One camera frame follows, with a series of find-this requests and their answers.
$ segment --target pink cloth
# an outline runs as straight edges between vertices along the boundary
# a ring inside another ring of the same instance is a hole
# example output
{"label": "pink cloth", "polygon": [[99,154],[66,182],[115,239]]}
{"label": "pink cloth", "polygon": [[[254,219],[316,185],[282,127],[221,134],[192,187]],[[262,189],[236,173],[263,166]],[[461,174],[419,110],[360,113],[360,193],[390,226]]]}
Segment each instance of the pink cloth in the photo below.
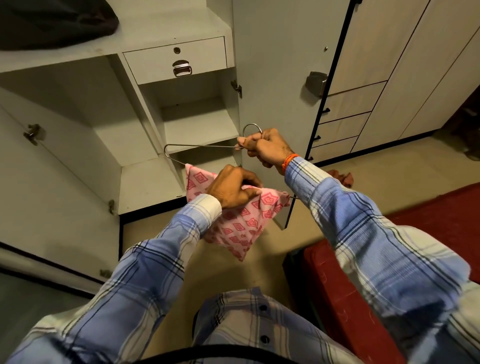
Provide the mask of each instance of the pink cloth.
{"label": "pink cloth", "polygon": [[[206,192],[216,178],[215,173],[201,170],[190,164],[187,171],[187,201]],[[205,233],[204,239],[226,247],[239,261],[245,259],[247,251],[264,230],[268,220],[272,219],[284,206],[290,206],[287,192],[262,188],[262,194],[256,196],[245,206],[222,211],[215,223]]]}

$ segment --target hand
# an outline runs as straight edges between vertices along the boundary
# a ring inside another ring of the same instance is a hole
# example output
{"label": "hand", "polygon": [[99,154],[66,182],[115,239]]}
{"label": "hand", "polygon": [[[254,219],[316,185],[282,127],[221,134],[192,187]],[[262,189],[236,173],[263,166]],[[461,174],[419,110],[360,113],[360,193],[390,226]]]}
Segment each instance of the hand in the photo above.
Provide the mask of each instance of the hand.
{"label": "hand", "polygon": [[262,193],[256,188],[243,190],[241,187],[244,181],[252,186],[263,187],[255,173],[227,164],[208,187],[206,193],[215,197],[222,209],[242,206]]}
{"label": "hand", "polygon": [[264,167],[275,166],[281,175],[283,175],[283,162],[293,154],[277,129],[266,129],[261,134],[255,133],[246,138],[240,136],[237,141],[238,145],[247,149],[250,157],[257,157]]}

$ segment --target hanger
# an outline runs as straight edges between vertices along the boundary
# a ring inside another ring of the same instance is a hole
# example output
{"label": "hanger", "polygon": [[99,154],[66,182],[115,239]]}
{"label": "hanger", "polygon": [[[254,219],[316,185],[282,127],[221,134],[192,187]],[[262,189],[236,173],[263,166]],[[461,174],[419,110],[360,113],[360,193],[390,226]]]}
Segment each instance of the hanger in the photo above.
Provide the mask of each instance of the hanger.
{"label": "hanger", "polygon": [[[251,122],[250,124],[247,124],[243,127],[243,131],[242,131],[242,135],[245,137],[245,129],[247,128],[247,126],[249,125],[254,125],[258,128],[258,131],[261,133],[263,133],[262,129],[260,128],[260,126],[258,126],[257,124]],[[180,163],[180,164],[183,164],[185,165],[186,163],[183,163],[183,162],[180,162],[179,160],[176,160],[174,158],[172,158],[168,153],[167,153],[167,148],[169,146],[209,146],[209,147],[212,147],[212,148],[235,148],[237,150],[239,149],[244,149],[244,147],[242,146],[213,146],[213,145],[201,145],[201,144],[165,144],[165,147],[163,148],[163,154],[165,154],[165,156],[170,159],[170,160],[173,160],[177,163]],[[292,199],[298,199],[298,197],[295,197],[295,196],[290,196],[290,198]]]}

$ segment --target white drawer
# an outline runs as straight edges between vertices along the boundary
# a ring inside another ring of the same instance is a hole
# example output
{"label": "white drawer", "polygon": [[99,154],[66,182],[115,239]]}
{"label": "white drawer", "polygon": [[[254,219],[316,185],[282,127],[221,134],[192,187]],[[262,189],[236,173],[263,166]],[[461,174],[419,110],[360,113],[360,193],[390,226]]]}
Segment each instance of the white drawer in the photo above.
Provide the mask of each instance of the white drawer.
{"label": "white drawer", "polygon": [[386,81],[328,96],[324,110],[328,108],[330,111],[322,114],[320,124],[372,111],[385,83]]}
{"label": "white drawer", "polygon": [[343,156],[350,153],[357,137],[340,140],[339,142],[334,142],[330,144],[325,144],[324,146],[317,146],[310,150],[310,157],[308,161],[311,163],[321,162],[330,158],[335,158]]}
{"label": "white drawer", "polygon": [[318,125],[317,135],[313,140],[312,147],[358,136],[369,115],[370,113],[367,112]]}
{"label": "white drawer", "polygon": [[[125,52],[125,58],[137,84],[183,77],[189,74],[210,72],[227,68],[225,42],[218,38],[197,40],[170,46]],[[176,68],[173,63],[184,64]]]}

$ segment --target black bag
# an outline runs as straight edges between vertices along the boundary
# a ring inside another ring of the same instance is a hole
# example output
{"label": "black bag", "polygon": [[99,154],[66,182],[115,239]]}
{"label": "black bag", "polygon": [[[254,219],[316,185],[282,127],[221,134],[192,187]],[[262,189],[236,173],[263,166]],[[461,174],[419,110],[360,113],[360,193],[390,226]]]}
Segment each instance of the black bag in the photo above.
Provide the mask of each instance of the black bag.
{"label": "black bag", "polygon": [[119,20],[105,0],[0,0],[0,49],[53,49],[109,36]]}

